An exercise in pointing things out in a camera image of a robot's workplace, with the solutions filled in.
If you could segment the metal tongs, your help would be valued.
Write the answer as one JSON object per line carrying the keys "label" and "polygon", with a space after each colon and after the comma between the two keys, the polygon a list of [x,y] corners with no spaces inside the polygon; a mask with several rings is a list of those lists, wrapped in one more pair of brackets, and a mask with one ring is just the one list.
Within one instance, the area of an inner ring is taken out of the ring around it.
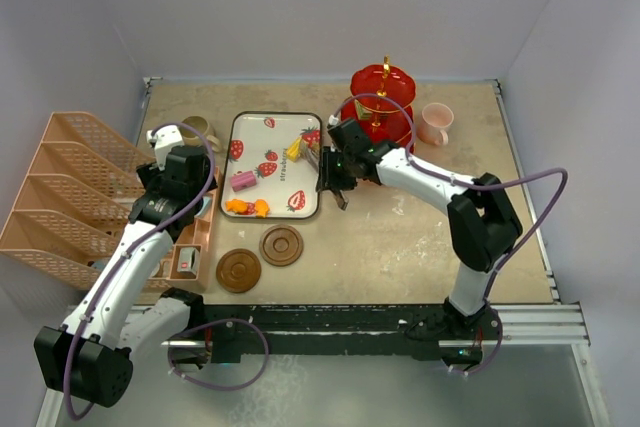
{"label": "metal tongs", "polygon": [[[322,180],[322,174],[321,174],[320,151],[321,149],[318,143],[308,144],[307,142],[302,141],[299,147],[300,157],[303,158],[305,161],[307,161],[315,169],[315,171],[318,174],[317,182],[316,182],[317,192],[321,192],[325,190],[325,188],[323,187],[323,180]],[[341,209],[342,211],[345,211],[348,206],[348,199],[339,190],[336,190],[334,188],[329,188],[329,191],[333,195],[338,208]]]}

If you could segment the chocolate cake slice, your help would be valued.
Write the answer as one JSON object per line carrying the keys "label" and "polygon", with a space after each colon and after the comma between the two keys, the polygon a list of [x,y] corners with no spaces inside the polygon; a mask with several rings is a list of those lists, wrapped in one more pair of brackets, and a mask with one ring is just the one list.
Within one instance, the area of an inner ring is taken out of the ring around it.
{"label": "chocolate cake slice", "polygon": [[354,105],[356,116],[360,121],[366,121],[372,117],[373,112],[366,105],[362,104],[358,100],[354,101]]}

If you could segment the yellow cake slice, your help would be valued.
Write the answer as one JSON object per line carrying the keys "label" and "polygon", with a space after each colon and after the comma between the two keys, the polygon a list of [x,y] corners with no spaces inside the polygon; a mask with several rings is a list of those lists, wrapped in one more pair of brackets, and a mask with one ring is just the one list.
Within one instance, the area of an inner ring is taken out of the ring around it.
{"label": "yellow cake slice", "polygon": [[289,161],[296,162],[305,154],[307,148],[308,144],[301,137],[297,137],[286,149],[285,156]]}

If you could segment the pink cake slice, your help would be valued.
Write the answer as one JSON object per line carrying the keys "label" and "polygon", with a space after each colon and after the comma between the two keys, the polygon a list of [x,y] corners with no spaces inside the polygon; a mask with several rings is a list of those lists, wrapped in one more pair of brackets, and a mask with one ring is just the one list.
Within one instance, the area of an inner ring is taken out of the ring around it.
{"label": "pink cake slice", "polygon": [[252,171],[238,172],[231,176],[231,189],[240,192],[257,185],[257,177]]}

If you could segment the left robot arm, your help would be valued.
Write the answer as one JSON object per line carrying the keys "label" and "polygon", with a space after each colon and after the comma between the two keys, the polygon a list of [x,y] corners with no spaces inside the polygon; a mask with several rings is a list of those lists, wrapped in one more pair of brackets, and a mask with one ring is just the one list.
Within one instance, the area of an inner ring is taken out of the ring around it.
{"label": "left robot arm", "polygon": [[137,170],[145,192],[134,202],[116,250],[62,324],[42,328],[34,340],[46,386],[62,393],[73,420],[83,417],[73,399],[115,405],[148,352],[174,334],[194,339],[205,329],[201,297],[176,289],[141,317],[127,319],[146,281],[217,186],[212,148],[207,142],[185,145],[186,127],[176,122],[148,131],[155,159]]}

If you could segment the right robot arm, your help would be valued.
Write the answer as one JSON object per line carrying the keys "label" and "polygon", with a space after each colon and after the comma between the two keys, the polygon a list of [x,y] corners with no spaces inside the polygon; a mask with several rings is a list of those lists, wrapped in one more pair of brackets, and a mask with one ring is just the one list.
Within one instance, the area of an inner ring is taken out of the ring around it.
{"label": "right robot arm", "polygon": [[332,116],[332,145],[320,155],[316,190],[329,191],[338,207],[360,180],[400,189],[448,218],[451,244],[460,261],[453,290],[444,303],[446,330],[467,338],[480,326],[498,264],[515,249],[522,224],[500,180],[458,175],[416,159],[392,141],[373,142],[354,119]]}

